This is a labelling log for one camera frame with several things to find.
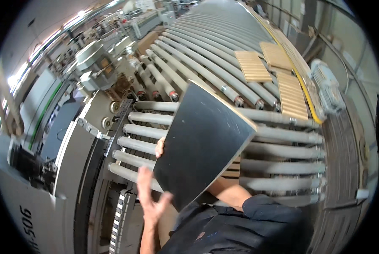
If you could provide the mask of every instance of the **hand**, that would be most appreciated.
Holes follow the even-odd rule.
[[[157,141],[156,158],[160,158],[162,153],[164,152],[164,141],[165,141],[165,137],[162,137]]]
[[[147,227],[155,227],[157,225],[160,217],[172,200],[172,194],[169,192],[164,192],[158,203],[154,202],[151,197],[152,179],[152,171],[150,171],[147,167],[139,168],[139,175],[137,176],[137,190],[139,191],[139,200],[144,211],[144,224]]]

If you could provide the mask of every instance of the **machine label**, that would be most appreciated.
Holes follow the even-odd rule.
[[[34,242],[36,235],[33,231],[33,223],[31,222],[31,212],[28,209],[23,209],[21,206],[20,212],[23,215],[21,222],[23,222],[24,232],[28,235],[28,237],[26,237],[28,244],[34,249],[36,253],[39,254],[40,250],[38,249],[38,244]]]

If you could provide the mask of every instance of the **industrial machine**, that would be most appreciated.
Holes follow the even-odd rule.
[[[133,20],[138,38],[160,23],[157,11]],[[128,37],[110,48],[100,40],[86,45],[67,69],[67,77],[78,80],[81,108],[67,115],[61,133],[47,134],[60,142],[49,152],[56,155],[36,152],[28,130],[0,134],[0,191],[22,236],[37,253],[136,253],[143,226],[137,168],[153,168],[156,142],[192,80],[258,126],[239,158],[238,174],[228,178],[252,194],[309,206],[311,253],[342,248],[367,197],[364,131],[326,65],[309,68],[295,51],[252,8],[228,0],[194,7],[146,55]],[[33,121],[25,110],[16,115],[24,124]],[[156,181],[152,189],[162,192]]]

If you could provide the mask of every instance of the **dark shirt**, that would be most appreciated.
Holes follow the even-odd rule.
[[[301,209],[266,195],[246,200],[243,213],[194,204],[183,212],[187,215],[158,253],[303,253],[312,235]]]

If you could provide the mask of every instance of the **black panel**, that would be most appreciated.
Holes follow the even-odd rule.
[[[189,84],[154,167],[161,188],[174,195],[177,211],[227,168],[255,132],[255,125],[226,102]]]

